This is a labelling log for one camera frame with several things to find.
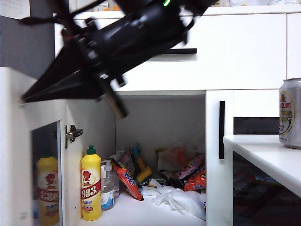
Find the red packaging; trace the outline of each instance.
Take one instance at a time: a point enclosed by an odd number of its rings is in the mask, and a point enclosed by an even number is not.
[[[124,165],[120,162],[116,162],[114,159],[112,159],[112,167],[117,172],[117,176],[121,180],[121,182],[125,185],[127,191],[133,196],[135,199],[142,201],[143,196],[140,193],[138,186],[136,185],[134,179],[132,178],[131,174],[128,172],[128,170],[125,168]]]
[[[195,191],[206,188],[206,170],[192,174],[186,181],[184,191]]]

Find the white plastic bag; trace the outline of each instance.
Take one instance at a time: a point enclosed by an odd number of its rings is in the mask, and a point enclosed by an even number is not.
[[[144,187],[142,194],[155,196],[151,201],[156,205],[165,202],[170,205],[171,210],[176,210],[182,214],[182,210],[185,209],[194,216],[206,220],[205,195],[198,192],[185,192],[170,186],[162,186],[154,179],[150,181],[150,184],[157,187],[155,188],[157,192],[153,188]]]

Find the beer can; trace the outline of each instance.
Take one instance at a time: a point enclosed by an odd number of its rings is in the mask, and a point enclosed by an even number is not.
[[[279,140],[301,149],[301,78],[286,79],[280,88]]]

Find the green bottle cap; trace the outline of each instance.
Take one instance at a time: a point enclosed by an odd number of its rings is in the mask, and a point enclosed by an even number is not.
[[[94,145],[89,145],[89,149],[87,149],[87,154],[96,154],[96,150],[94,149]]]
[[[45,149],[42,155],[43,158],[49,158],[52,157],[52,153],[50,151],[50,149]]]

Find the bottle label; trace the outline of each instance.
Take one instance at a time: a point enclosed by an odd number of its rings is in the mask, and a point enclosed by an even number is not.
[[[280,125],[279,134],[287,134],[295,121],[295,106],[292,97],[285,91],[280,91]]]
[[[114,206],[114,190],[102,193],[102,210],[108,210]]]
[[[95,169],[84,169],[81,171],[81,199],[82,208],[92,211],[95,195],[100,192],[100,174]]]
[[[38,177],[38,197],[40,200],[39,214],[41,217],[56,217],[59,212],[58,174],[42,172]]]

